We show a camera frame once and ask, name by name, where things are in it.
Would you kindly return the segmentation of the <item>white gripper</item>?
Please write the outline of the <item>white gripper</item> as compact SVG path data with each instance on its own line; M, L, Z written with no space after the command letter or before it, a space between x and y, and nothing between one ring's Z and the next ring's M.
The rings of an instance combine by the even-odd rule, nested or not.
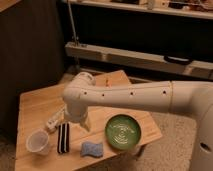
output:
M72 123L80 123L80 126L86 131L91 130L91 124L89 120L86 120L88 116L88 107L84 105L67 105L65 108L64 118Z

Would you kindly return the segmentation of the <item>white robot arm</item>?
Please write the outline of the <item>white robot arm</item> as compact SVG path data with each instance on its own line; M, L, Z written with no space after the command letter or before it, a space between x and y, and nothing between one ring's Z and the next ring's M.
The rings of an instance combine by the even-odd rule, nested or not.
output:
M65 117L82 123L90 106L192 115L197 133L190 171L213 171L213 82L161 81L102 87L88 72L77 74L62 95Z

